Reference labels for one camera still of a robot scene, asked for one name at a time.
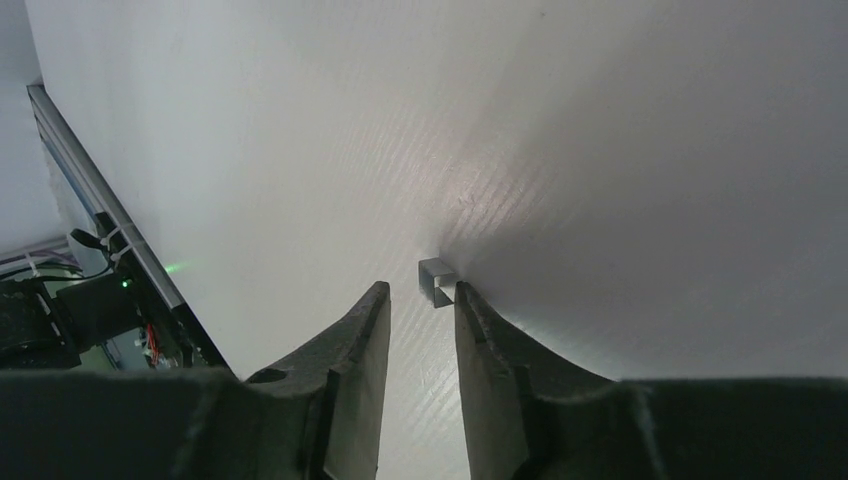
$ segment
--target black plastic part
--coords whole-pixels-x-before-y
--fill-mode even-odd
[[[141,326],[129,289],[114,273],[58,290],[56,304],[73,326],[79,352]]]
[[[613,382],[457,285],[472,479],[848,478],[848,383]]]
[[[390,321],[376,283],[247,383],[225,369],[0,374],[3,476],[373,479]]]
[[[99,238],[86,232],[85,230],[80,230],[79,228],[73,229],[71,231],[71,238],[76,240],[77,243],[84,247],[93,248],[95,250],[101,251],[106,250],[106,246],[100,243]]]
[[[60,325],[54,330],[54,319],[42,298],[49,299],[40,283],[0,282],[0,369],[80,364],[73,345],[67,345],[57,332]]]
[[[98,233],[104,237],[112,232],[116,225],[105,212],[94,215]],[[122,233],[110,238],[109,248],[119,252],[127,246]],[[116,273],[121,279],[131,280],[129,292],[145,321],[156,326],[159,349],[166,357],[182,359],[181,366],[214,366],[229,369],[218,347],[209,338],[197,317],[185,303],[171,309],[159,295],[156,287],[132,252],[121,256]]]

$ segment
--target metal bracket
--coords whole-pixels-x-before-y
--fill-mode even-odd
[[[418,262],[418,285],[435,308],[453,305],[459,276],[439,258]]]

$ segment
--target white surface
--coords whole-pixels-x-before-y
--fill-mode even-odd
[[[26,92],[39,74],[24,0],[0,0],[0,255],[63,233]]]
[[[30,0],[59,109],[240,374],[392,284],[381,478],[467,478],[441,251],[621,376],[845,374],[848,4]]]

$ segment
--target cable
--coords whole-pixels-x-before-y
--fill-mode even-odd
[[[103,274],[107,273],[111,269],[112,269],[112,265],[106,265],[106,268],[104,268],[103,270],[99,271],[98,273],[95,273],[94,275],[89,275],[87,277],[68,278],[68,277],[57,277],[57,276],[45,275],[45,276],[41,276],[41,277],[32,277],[32,278],[30,278],[30,280],[35,281],[35,282],[78,282],[78,281],[81,281],[81,280],[91,280],[92,278],[100,277]]]
[[[58,263],[58,262],[52,262],[52,261],[40,263],[40,264],[37,265],[37,267],[38,268],[55,268],[57,270],[67,270],[67,271],[73,272],[73,273],[82,272],[82,270],[75,265],[66,265],[64,263]],[[14,277],[15,275],[18,275],[19,273],[24,273],[24,272],[29,272],[29,271],[32,271],[32,269],[30,267],[12,270],[11,272],[6,272],[6,273],[0,275],[0,280],[5,280],[9,277]],[[65,280],[69,280],[66,277],[58,277],[58,278],[63,278]]]

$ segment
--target metal rail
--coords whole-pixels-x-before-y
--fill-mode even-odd
[[[184,304],[182,295],[171,282],[165,269],[144,241],[141,232],[135,227],[129,214],[118,201],[118,197],[106,183],[50,96],[47,95],[44,86],[30,85],[27,90],[41,139],[68,179],[71,188],[80,197],[89,215],[106,212],[117,225],[126,226],[123,229],[124,237],[127,243],[132,245],[133,253],[165,304],[172,309]]]

